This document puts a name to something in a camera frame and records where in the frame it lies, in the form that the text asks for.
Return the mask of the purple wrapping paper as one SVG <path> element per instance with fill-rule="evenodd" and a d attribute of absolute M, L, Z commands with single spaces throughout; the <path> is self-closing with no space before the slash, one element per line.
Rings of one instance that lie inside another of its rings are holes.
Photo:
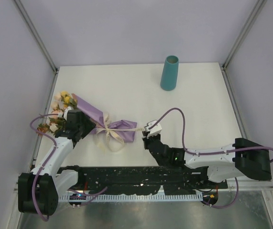
<path fill-rule="evenodd" d="M 105 129 L 107 126 L 109 129 L 114 129 L 114 132 L 118 134 L 125 143 L 130 143 L 134 141 L 135 131 L 131 129 L 136 129 L 137 122 L 128 120 L 119 120 L 112 122 L 109 115 L 103 112 L 90 103 L 83 100 L 76 94 L 72 94 L 73 99 L 77 101 L 77 108 L 85 113 L 91 120 L 96 124 L 96 127 L 90 132 L 90 134 L 95 134 L 99 128 Z"/>

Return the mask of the artificial flower bunch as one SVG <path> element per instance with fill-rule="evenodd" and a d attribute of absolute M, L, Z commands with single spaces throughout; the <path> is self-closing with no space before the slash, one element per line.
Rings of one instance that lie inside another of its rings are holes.
<path fill-rule="evenodd" d="M 56 135 L 66 124 L 65 112 L 77 108 L 77 99 L 74 99 L 67 91 L 62 91 L 55 94 L 50 108 L 52 115 L 48 115 L 47 121 L 39 124 L 37 130 Z"/>

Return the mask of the cream printed ribbon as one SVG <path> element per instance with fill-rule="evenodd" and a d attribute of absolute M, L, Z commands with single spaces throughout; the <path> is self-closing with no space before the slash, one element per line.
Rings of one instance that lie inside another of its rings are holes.
<path fill-rule="evenodd" d="M 118 132 L 133 132 L 133 133 L 136 133 L 139 131 L 144 131 L 144 127 L 136 127 L 136 128 L 128 128 L 128 129 L 110 128 L 110 124 L 111 124 L 111 119 L 109 118 L 109 114 L 107 112 L 103 112 L 103 126 L 102 125 L 96 126 L 96 134 L 93 137 L 95 145 L 99 149 L 101 149 L 103 152 L 106 152 L 105 146 L 107 146 L 109 148 L 109 150 L 112 152 L 118 152 L 125 147 L 124 139 L 121 136 L 119 136 L 116 133 L 116 131 L 118 131 Z M 106 144 L 103 144 L 102 141 L 99 139 L 99 134 L 101 132 L 105 132 L 105 134 L 106 134 Z M 113 147 L 110 144 L 111 137 L 120 143 L 120 146 L 118 148 Z"/>

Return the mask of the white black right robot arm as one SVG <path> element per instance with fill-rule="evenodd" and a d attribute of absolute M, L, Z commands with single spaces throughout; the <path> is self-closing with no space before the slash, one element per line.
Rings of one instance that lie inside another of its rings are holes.
<path fill-rule="evenodd" d="M 211 149 L 169 147 L 161 142 L 161 135 L 142 138 L 144 148 L 150 152 L 158 165 L 164 167 L 206 167 L 207 172 L 199 177 L 205 188 L 226 179 L 246 176 L 258 181 L 272 179 L 269 150 L 245 138 L 237 138 L 233 144 Z"/>

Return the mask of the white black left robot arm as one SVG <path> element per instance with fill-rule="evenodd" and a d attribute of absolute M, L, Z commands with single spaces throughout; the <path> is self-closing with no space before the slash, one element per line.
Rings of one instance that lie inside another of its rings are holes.
<path fill-rule="evenodd" d="M 76 144 L 96 125 L 79 109 L 66 110 L 64 118 L 64 127 L 54 137 L 46 136 L 53 144 L 44 159 L 18 178 L 19 212 L 37 213 L 44 221 L 56 211 L 59 195 L 70 187 L 80 190 L 86 183 L 85 177 L 75 170 L 67 170 L 60 175 L 57 172 Z"/>

